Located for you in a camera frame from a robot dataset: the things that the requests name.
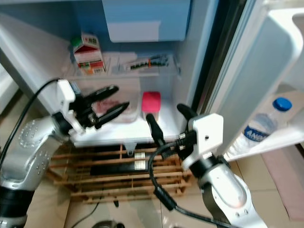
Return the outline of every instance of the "black cable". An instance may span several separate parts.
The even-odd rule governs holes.
[[[37,98],[37,96],[39,95],[39,93],[40,93],[46,86],[48,86],[49,84],[51,84],[51,83],[53,83],[53,82],[56,82],[56,81],[58,81],[58,80],[60,80],[60,78],[55,78],[55,79],[52,79],[52,80],[46,82],[46,83],[45,83],[45,84],[44,84],[44,85],[43,85],[43,86],[42,86],[42,87],[41,87],[41,88],[40,88],[32,97],[31,97],[31,99],[28,101],[28,103],[27,103],[27,105],[25,106],[25,108],[23,109],[23,111],[22,111],[22,113],[21,113],[21,115],[20,115],[20,117],[19,117],[19,119],[18,119],[18,121],[17,121],[17,123],[16,123],[14,129],[12,130],[12,132],[11,132],[11,134],[10,134],[8,140],[6,141],[6,143],[5,143],[4,147],[3,147],[3,151],[2,151],[2,153],[1,153],[1,155],[0,155],[0,170],[1,170],[1,168],[2,168],[2,164],[3,164],[4,158],[5,158],[5,156],[6,156],[7,150],[8,150],[8,148],[9,148],[9,146],[10,146],[10,143],[11,143],[11,141],[13,140],[15,134],[17,133],[18,128],[20,127],[20,125],[21,125],[21,123],[22,123],[22,121],[23,121],[23,119],[24,119],[26,113],[28,112],[29,108],[30,108],[31,105],[33,104],[34,100]]]
[[[163,145],[161,147],[159,147],[149,158],[149,161],[148,161],[148,171],[149,171],[149,176],[150,176],[150,179],[153,183],[153,185],[155,186],[155,191],[154,191],[154,194],[159,197],[159,196],[164,196],[164,198],[161,198],[163,200],[167,200],[168,197],[170,197],[168,195],[168,193],[165,191],[165,189],[161,188],[161,185],[159,183],[157,183],[157,180],[156,178],[154,177],[154,174],[153,174],[153,160],[155,158],[156,155],[159,155],[161,154],[162,152],[166,151],[168,148],[170,147],[173,147],[173,146],[179,146],[179,145],[182,145],[182,140],[179,140],[179,141],[175,141],[175,142],[171,142],[171,143],[168,143],[166,145]],[[184,214],[184,215],[187,215],[189,217],[192,217],[192,218],[195,218],[195,219],[198,219],[198,220],[202,220],[202,221],[205,221],[205,222],[208,222],[208,223],[211,223],[211,224],[214,224],[214,225],[217,225],[217,226],[221,226],[223,228],[238,228],[236,226],[233,226],[231,224],[228,224],[228,223],[225,223],[225,222],[221,222],[219,220],[215,220],[215,219],[212,219],[212,218],[209,218],[209,217],[205,217],[205,216],[202,216],[202,215],[199,215],[199,214],[195,214],[195,213],[192,213],[190,211],[187,211],[181,207],[179,207],[176,202],[174,201],[174,199],[172,197],[170,197],[168,199],[167,202],[162,202],[163,204],[166,205],[169,205],[169,206],[172,206],[173,204],[175,204],[174,207],[171,207],[171,208],[174,208],[176,209],[179,213],[181,214]]]
[[[99,205],[99,202],[96,203],[96,206],[94,207],[94,209],[89,214],[87,214],[86,216],[84,216],[82,219],[78,220],[74,225],[71,226],[71,228],[75,228],[83,220],[85,220],[86,218],[90,217],[96,211],[98,205]]]

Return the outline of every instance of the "blue bottle cap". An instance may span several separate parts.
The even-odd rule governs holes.
[[[288,111],[289,109],[291,109],[291,107],[293,106],[291,104],[291,102],[286,99],[286,98],[283,98],[283,97],[279,97],[277,98],[273,103],[272,105],[274,106],[275,109],[281,111],[281,112],[286,112]]]

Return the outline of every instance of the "wooden rack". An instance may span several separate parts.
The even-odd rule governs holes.
[[[152,153],[154,145],[136,149],[135,153]],[[117,148],[82,148],[75,149],[64,145],[51,159],[47,176],[56,185],[62,185],[71,191],[72,200],[84,203],[108,202],[116,200],[139,200],[154,198],[154,186],[148,172],[123,173],[114,175],[90,175],[90,169],[96,165],[122,164],[144,161],[148,157],[136,159],[125,157],[126,150],[120,145]],[[117,155],[119,158],[103,159],[104,156]],[[171,195],[181,196],[190,186],[190,171],[183,171],[177,155],[162,160],[155,157],[153,170],[158,182]]]

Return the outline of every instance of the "bottle label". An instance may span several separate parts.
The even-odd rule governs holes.
[[[256,129],[250,128],[249,126],[245,128],[244,135],[246,138],[255,142],[263,141],[266,137],[269,136],[269,134],[264,132],[259,132]]]

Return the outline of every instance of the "water bottle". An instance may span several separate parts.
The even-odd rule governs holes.
[[[248,124],[245,130],[230,146],[227,156],[244,154],[250,148],[258,145],[271,133],[273,133],[282,120],[282,113],[287,112],[291,107],[291,102],[283,97],[279,97],[272,103],[274,109],[270,113],[258,113]]]

